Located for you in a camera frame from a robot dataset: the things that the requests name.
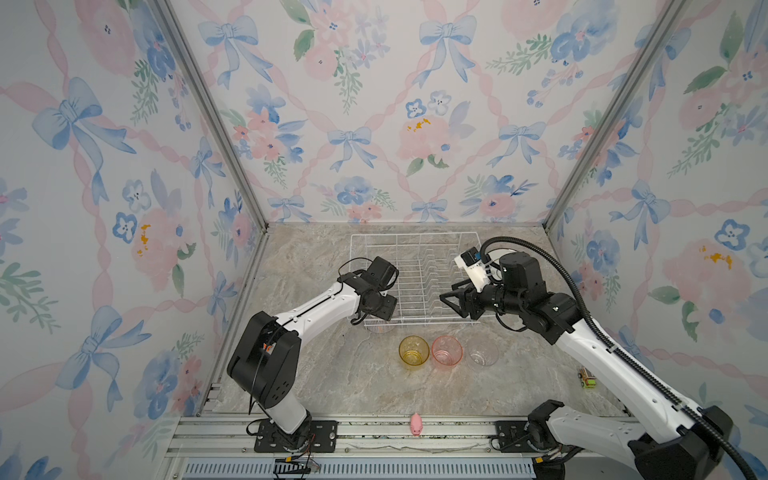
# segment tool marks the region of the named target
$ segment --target wallpapered panel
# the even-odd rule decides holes
[[[551,231],[595,317],[676,389],[725,409],[758,478],[768,478],[766,11],[763,0],[691,3]],[[743,478],[730,458],[713,475]]]
[[[352,223],[543,220],[663,4],[172,3],[267,216]]]
[[[150,478],[256,240],[146,5],[6,2],[0,478]]]

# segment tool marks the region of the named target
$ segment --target black mounting plate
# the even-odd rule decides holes
[[[336,430],[339,423],[334,420],[313,420],[310,422],[310,437],[315,435],[312,442],[312,453],[334,453],[336,451]],[[269,420],[259,422],[256,434],[256,453],[286,453],[280,443],[281,436],[277,433],[277,425]]]
[[[496,425],[498,448],[504,453],[531,453],[539,452],[534,449],[528,439],[516,442],[515,440],[525,435],[527,420],[499,420]]]

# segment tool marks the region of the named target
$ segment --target metal corner post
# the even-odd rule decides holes
[[[176,12],[170,4],[170,0],[148,0],[147,3],[157,18],[157,22],[160,25],[163,35],[165,35],[171,51],[184,71],[184,75],[189,80],[188,84],[190,86],[190,91],[197,101],[197,104],[200,106],[203,115],[210,124],[211,134],[221,149],[224,161],[227,162],[227,166],[230,168],[230,172],[232,172],[235,184],[237,185],[238,190],[242,193],[243,200],[248,207],[248,210],[253,215],[253,218],[256,219],[256,222],[261,229],[262,236],[265,235],[267,225],[264,213],[259,208],[256,195],[250,187],[248,176],[246,175],[243,166],[240,164],[237,153],[227,136],[227,128],[224,126],[216,109],[214,99],[211,96],[208,87],[205,85],[205,80],[200,71],[200,67],[192,55],[189,43],[184,35],[184,31],[179,25]]]
[[[544,228],[547,233],[556,224],[556,220],[565,212],[568,202],[576,194],[576,190],[581,185],[584,176],[610,137],[614,126],[621,119],[621,115],[626,111],[646,74],[650,72],[653,62],[656,61],[661,50],[664,49],[664,46],[669,41],[674,27],[680,21],[689,3],[690,0],[669,0],[664,6],[664,10],[659,15],[648,35],[645,46],[638,52],[637,57],[635,57],[632,65],[630,65],[626,80],[621,84],[616,95],[608,104],[605,115],[603,115],[603,119],[594,132],[594,136],[584,147],[581,159],[565,181],[563,189],[554,202],[554,206],[549,210],[549,214],[544,221]]]

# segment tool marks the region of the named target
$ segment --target pink glass cup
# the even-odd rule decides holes
[[[432,344],[432,357],[444,366],[454,366],[462,360],[462,344],[450,335],[439,336]]]

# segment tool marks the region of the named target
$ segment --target yellow glass cup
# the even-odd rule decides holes
[[[410,366],[419,366],[429,358],[429,344],[417,335],[407,336],[400,342],[400,359]]]

